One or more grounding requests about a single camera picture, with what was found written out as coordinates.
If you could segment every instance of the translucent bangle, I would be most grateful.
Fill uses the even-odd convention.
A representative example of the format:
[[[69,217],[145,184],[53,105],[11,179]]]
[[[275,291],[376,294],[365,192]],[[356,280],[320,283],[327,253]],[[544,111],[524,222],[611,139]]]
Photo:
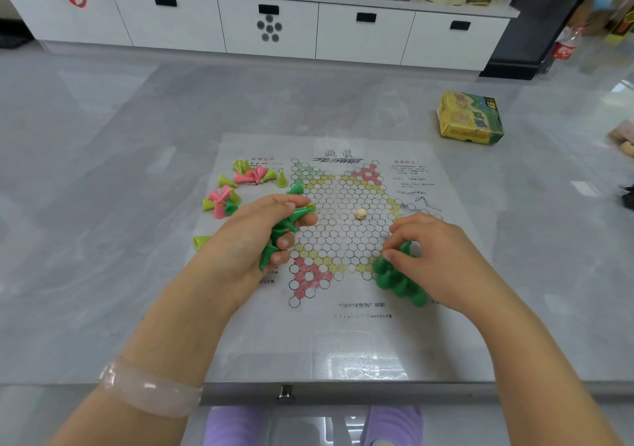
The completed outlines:
[[[154,376],[117,358],[101,373],[101,387],[133,408],[162,416],[184,418],[200,403],[202,388]]]

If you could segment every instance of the yellow box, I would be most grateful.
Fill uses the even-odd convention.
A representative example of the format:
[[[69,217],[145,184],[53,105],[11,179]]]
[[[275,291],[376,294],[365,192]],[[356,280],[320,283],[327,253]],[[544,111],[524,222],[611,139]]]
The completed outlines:
[[[436,113],[443,137],[495,144],[504,135],[498,105],[492,97],[447,91]]]

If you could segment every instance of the cabinet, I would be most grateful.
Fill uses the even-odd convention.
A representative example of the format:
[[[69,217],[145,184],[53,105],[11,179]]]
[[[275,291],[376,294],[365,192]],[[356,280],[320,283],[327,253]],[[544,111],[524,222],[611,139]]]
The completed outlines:
[[[136,47],[224,52],[218,0],[115,0]]]
[[[401,65],[484,70],[508,18],[416,12]]]
[[[84,8],[68,0],[11,0],[38,40],[132,45],[114,0],[88,0]]]
[[[320,4],[317,58],[399,65],[415,12]]]
[[[218,0],[218,5],[227,52],[315,58],[317,3]]]

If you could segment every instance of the white cabinet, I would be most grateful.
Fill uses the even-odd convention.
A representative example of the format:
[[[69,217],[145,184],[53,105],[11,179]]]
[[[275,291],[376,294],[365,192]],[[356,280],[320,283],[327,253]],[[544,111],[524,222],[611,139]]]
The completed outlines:
[[[227,52],[315,58],[318,5],[290,0],[218,0]]]
[[[416,12],[401,65],[484,70],[508,18]]]
[[[320,4],[317,58],[399,65],[415,12]]]
[[[114,0],[88,0],[84,8],[68,0],[11,2],[38,40],[132,45]]]
[[[224,52],[218,0],[115,0],[136,47]]]

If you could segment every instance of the drawer handle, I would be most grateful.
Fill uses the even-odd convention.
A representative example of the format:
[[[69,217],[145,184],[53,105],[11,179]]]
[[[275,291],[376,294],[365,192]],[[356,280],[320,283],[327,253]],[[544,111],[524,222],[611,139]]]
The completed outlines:
[[[357,21],[365,22],[365,23],[375,23],[376,22],[376,14],[375,13],[357,13]]]
[[[264,15],[279,15],[280,14],[280,6],[279,5],[258,5],[258,11]]]
[[[471,22],[469,21],[454,20],[453,22],[451,22],[451,26],[449,27],[449,29],[466,31],[469,29],[470,26],[471,26]]]
[[[154,3],[162,7],[176,7],[177,6],[176,0],[154,0]]]

